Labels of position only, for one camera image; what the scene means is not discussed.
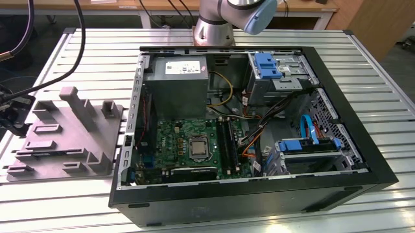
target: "yellow wire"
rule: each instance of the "yellow wire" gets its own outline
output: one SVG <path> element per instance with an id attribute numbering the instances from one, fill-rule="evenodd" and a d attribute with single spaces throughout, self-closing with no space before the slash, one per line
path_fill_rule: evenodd
<path id="1" fill-rule="evenodd" d="M 229 80 L 227 79 L 227 77 L 223 76 L 220 73 L 217 73 L 216 71 L 209 71 L 209 73 L 217 74 L 217 75 L 224 79 L 224 81 L 227 81 L 227 83 L 228 83 L 228 85 L 229 85 L 229 88 L 231 88 L 229 97 L 228 97 L 223 102 L 220 102 L 220 103 L 213 103 L 213 104 L 208 104 L 208 105 L 207 105 L 208 107 L 213 107 L 213 106 L 220 106 L 220 105 L 223 105 L 224 103 L 227 103 L 227 102 L 231 100 L 232 95 L 233 95 L 233 86 L 232 86 Z"/>

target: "chip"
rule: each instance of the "chip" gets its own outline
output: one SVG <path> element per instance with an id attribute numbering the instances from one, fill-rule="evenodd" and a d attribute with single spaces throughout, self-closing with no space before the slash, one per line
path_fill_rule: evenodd
<path id="1" fill-rule="evenodd" d="M 204 135 L 195 135 L 188 140 L 189 158 L 204 160 L 208 158 L 208 138 Z"/>
<path id="2" fill-rule="evenodd" d="M 192 154 L 200 155 L 205 153 L 207 153 L 205 142 L 192 142 Z"/>

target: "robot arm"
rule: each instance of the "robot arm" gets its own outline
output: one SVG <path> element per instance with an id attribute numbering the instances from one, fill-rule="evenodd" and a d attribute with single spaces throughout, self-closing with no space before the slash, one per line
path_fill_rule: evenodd
<path id="1" fill-rule="evenodd" d="M 232 25 L 252 35 L 259 34 L 269 24 L 275 11 L 276 0 L 200 0 L 195 44 L 232 45 Z"/>

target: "motherboard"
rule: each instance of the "motherboard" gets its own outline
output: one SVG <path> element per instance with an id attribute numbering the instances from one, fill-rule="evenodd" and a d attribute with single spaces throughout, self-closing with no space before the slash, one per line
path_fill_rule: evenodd
<path id="1" fill-rule="evenodd" d="M 228 124 L 232 134 L 235 151 L 224 145 L 221 125 Z M 168 171 L 196 172 L 215 174 L 215 180 L 251 177 L 249 162 L 241 162 L 237 156 L 236 142 L 243 137 L 239 120 L 219 122 L 217 119 L 164 120 L 157 122 L 156 153 L 153 158 L 144 158 L 147 169 L 145 180 L 149 184 L 164 183 L 163 175 Z"/>

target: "table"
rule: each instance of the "table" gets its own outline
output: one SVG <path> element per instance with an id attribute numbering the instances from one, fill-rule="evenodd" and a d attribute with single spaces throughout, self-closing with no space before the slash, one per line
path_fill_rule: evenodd
<path id="1" fill-rule="evenodd" d="M 179 0 L 172 0 L 183 15 L 188 15 Z M 316 17 L 315 30 L 324 30 L 333 12 L 339 10 L 336 4 L 329 0 L 327 4 L 319 4 L 313 0 L 288 0 L 288 17 Z M 192 14 L 199 15 L 199 0 L 184 0 Z M 85 15 L 136 15 L 141 18 L 142 28 L 151 28 L 151 19 L 142 11 L 137 0 L 118 0 L 117 3 L 90 4 L 89 0 L 80 0 L 82 13 Z M 142 4 L 151 15 L 179 15 L 167 0 L 142 0 Z M 275 16 L 284 16 L 284 4 L 280 4 Z M 74 15 L 72 0 L 36 0 L 34 13 L 37 15 Z M 0 15 L 25 15 L 26 0 L 0 0 Z"/>
<path id="2" fill-rule="evenodd" d="M 239 46 L 313 46 L 345 94 L 367 131 L 396 173 L 399 183 L 368 193 L 328 212 L 293 214 L 221 222 L 138 228 L 109 209 L 110 176 L 54 182 L 5 183 L 0 186 L 0 232 L 405 232 L 415 227 L 415 105 L 363 48 L 341 31 L 265 30 L 251 36 L 235 30 Z M 140 46 L 189 46 L 191 30 L 88 29 L 86 50 L 76 72 L 36 93 L 57 106 L 61 86 L 74 85 L 92 104 L 114 100 L 128 107 Z M 80 45 L 80 30 L 62 34 L 36 84 L 70 67 Z M 29 115 L 26 122 L 34 119 Z M 9 153 L 24 139 L 8 132 L 0 142 L 0 181 Z"/>

